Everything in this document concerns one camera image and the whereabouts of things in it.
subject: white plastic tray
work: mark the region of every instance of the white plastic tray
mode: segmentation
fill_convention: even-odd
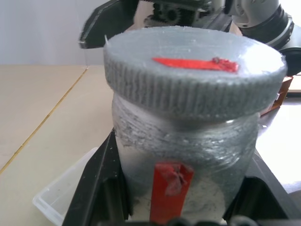
[[[85,154],[33,198],[32,203],[56,226],[62,225],[81,174],[97,149],[95,147]]]

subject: jar lid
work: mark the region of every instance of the jar lid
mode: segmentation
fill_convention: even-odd
[[[154,58],[225,59],[236,72],[166,66]],[[104,47],[109,86],[124,99],[174,117],[228,120],[265,109],[286,75],[275,49],[231,33],[153,27],[114,36]]]

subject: black holder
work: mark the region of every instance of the black holder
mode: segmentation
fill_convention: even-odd
[[[112,131],[88,161],[63,226],[154,226],[152,222],[124,222],[132,210],[127,199],[127,186],[122,173],[115,132]],[[264,161],[253,156],[245,179],[224,219],[246,216],[261,226],[301,226],[301,211]],[[189,226],[182,219],[168,226]],[[199,222],[196,226],[217,226]]]

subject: jar body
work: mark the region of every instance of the jar body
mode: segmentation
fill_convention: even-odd
[[[175,119],[115,93],[112,115],[133,220],[149,220],[155,164],[175,161],[194,171],[181,216],[191,222],[222,218],[253,156],[258,113],[225,122]]]

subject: red sticker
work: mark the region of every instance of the red sticker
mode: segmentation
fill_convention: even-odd
[[[168,67],[185,68],[185,69],[200,69],[200,70],[215,70],[225,72],[237,72],[238,64],[226,59],[218,57],[212,60],[187,60],[187,59],[171,59],[171,58],[153,58],[154,61]]]
[[[180,217],[193,170],[180,163],[157,163],[151,195],[150,221],[165,224]]]

